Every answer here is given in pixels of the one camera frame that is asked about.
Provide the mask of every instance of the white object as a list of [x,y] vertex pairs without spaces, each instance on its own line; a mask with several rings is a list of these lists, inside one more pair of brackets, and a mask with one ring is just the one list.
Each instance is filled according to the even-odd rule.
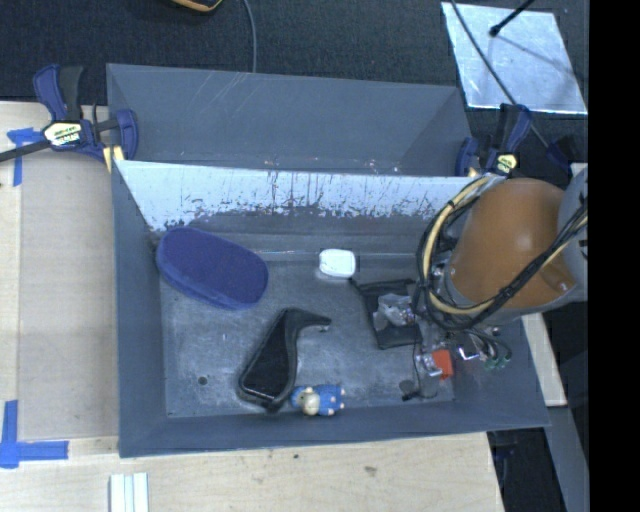
[[325,249],[320,253],[320,272],[332,277],[351,277],[356,271],[356,257],[345,249]]
[[111,475],[110,512],[149,512],[149,485],[146,473]]
[[230,169],[114,160],[150,229],[185,226],[200,215],[420,216],[428,220],[471,178]]

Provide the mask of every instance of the red component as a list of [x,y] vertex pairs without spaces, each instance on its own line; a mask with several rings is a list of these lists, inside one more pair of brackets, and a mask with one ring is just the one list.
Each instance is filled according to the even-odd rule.
[[436,366],[442,370],[440,380],[448,379],[453,375],[453,363],[451,362],[451,354],[447,349],[434,350],[431,355]]

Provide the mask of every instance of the yellow label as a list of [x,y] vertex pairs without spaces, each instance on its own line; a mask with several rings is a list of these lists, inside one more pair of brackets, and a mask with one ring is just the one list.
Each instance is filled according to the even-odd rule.
[[518,165],[518,160],[513,155],[500,155],[496,163],[496,167],[499,171],[504,173],[510,173]]
[[82,126],[77,123],[54,123],[44,131],[52,146],[64,146],[80,140]]

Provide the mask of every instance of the white strip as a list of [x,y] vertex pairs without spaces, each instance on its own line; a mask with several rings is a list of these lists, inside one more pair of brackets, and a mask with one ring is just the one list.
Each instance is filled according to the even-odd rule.
[[203,216],[252,212],[323,217],[433,216],[470,178],[269,171],[118,161],[152,229]]
[[545,404],[547,407],[566,406],[567,397],[542,313],[524,315],[522,324],[529,340]]
[[111,475],[110,512],[149,512],[149,487],[146,473]]

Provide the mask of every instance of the wire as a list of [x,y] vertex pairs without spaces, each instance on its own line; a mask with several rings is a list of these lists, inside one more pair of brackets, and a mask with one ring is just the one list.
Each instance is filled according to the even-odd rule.
[[[500,88],[502,89],[504,94],[507,96],[507,98],[509,98],[509,101],[511,102],[511,104],[512,105],[517,105],[518,102],[513,97],[513,95],[509,92],[509,90],[507,89],[507,86],[504,85],[504,82],[500,79],[500,77],[498,76],[496,71],[493,69],[493,66],[489,62],[489,59],[487,59],[485,54],[480,49],[480,46],[478,45],[478,42],[476,41],[476,39],[473,37],[473,34],[471,34],[471,30],[469,30],[469,27],[467,26],[467,23],[464,21],[464,18],[462,17],[462,14],[460,13],[460,10],[458,9],[458,5],[456,4],[455,0],[451,0],[451,6],[453,7],[453,10],[456,12],[456,16],[458,17],[458,20],[460,20],[460,24],[462,25],[462,28],[467,33],[467,36],[469,37],[469,40],[471,41],[471,44],[473,45],[473,47],[478,52],[478,55],[480,55],[480,58],[484,62],[484,65],[487,66],[487,69],[489,70],[489,73],[491,73],[491,75],[496,80],[496,82],[498,83],[498,85],[500,86]],[[545,138],[542,136],[542,134],[535,127],[535,125],[533,124],[533,121],[531,122],[531,131],[538,138],[538,140],[542,143],[542,145],[545,147],[545,149],[549,149],[549,143],[545,140]]]
[[253,46],[253,61],[251,64],[251,72],[256,73],[258,69],[258,37],[256,35],[256,23],[253,19],[253,12],[249,5],[249,0],[242,0],[244,7],[247,10],[247,16],[249,16],[249,23],[251,23],[251,41]]
[[448,331],[465,331],[471,329],[498,311],[522,289],[541,268],[557,257],[573,238],[587,226],[588,201],[585,198],[585,201],[564,224],[550,246],[534,258],[508,285],[500,289],[496,295],[470,306],[458,306],[452,300],[447,301],[437,293],[433,280],[425,282],[426,276],[431,272],[430,269],[434,254],[438,252],[439,234],[445,229],[445,226],[449,224],[449,218],[458,211],[459,208],[464,208],[477,199],[479,191],[482,191],[489,180],[490,178],[485,175],[465,186],[429,223],[419,245],[420,247],[424,247],[424,249],[422,249],[422,259],[420,255],[418,257],[420,281],[419,286],[416,287],[412,305],[414,310],[417,310],[419,296],[421,293],[424,293],[425,307],[427,313],[430,313],[429,317],[439,327]]
[[511,359],[512,351],[509,348],[508,345],[506,345],[505,343],[503,343],[500,340],[497,340],[494,336],[490,336],[485,332],[482,332],[479,329],[468,329],[467,331],[465,331],[473,336],[477,336],[483,343],[486,343],[487,345],[489,345],[491,347],[491,351],[493,352],[493,354],[491,354],[491,358],[494,360],[499,359],[498,355],[500,353],[500,350],[498,350],[498,347],[500,347],[502,349],[502,351],[504,352],[504,354],[502,355],[502,357],[508,361]]
[[413,359],[413,371],[414,374],[416,376],[416,379],[418,381],[418,387],[417,389],[415,389],[412,393],[407,393],[406,395],[404,395],[402,397],[402,401],[406,402],[407,400],[411,400],[412,398],[418,396],[420,394],[420,390],[422,389],[422,379],[420,378],[420,370],[418,370],[418,347],[422,344],[422,340],[420,339],[419,336],[416,336],[415,339],[413,340],[413,353],[412,353],[412,359]]
[[491,36],[493,36],[493,37],[497,36],[500,33],[500,31],[503,29],[503,27],[505,27],[507,25],[507,23],[509,23],[516,16],[518,16],[518,14],[520,14],[522,11],[524,11],[533,2],[535,2],[535,0],[527,0],[524,4],[522,4],[515,11],[513,11],[511,14],[509,14],[509,16],[507,16],[505,19],[503,19],[500,23],[498,23],[497,25],[494,25],[493,27],[491,27],[491,30],[489,30],[489,34]]

